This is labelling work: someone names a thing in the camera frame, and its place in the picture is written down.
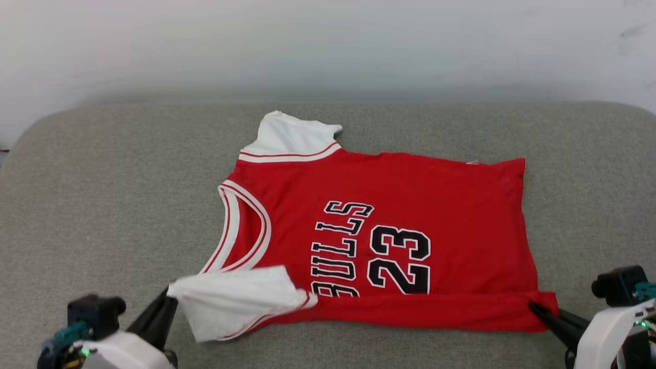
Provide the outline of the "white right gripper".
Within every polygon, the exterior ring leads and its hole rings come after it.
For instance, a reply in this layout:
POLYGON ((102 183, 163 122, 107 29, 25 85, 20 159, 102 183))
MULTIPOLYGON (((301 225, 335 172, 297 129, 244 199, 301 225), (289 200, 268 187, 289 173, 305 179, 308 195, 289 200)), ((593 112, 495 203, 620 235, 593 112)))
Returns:
POLYGON ((587 320, 542 304, 529 309, 572 351, 572 368, 654 368, 654 299, 621 299, 587 320))

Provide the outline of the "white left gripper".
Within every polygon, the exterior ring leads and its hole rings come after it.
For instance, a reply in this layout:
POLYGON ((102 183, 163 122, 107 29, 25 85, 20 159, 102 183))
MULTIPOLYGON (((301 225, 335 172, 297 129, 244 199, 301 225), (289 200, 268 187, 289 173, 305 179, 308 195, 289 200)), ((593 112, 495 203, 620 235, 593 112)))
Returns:
POLYGON ((167 338, 178 301, 166 287, 129 325, 101 341, 80 340, 77 347, 89 351, 82 368, 176 368, 165 354, 167 338))

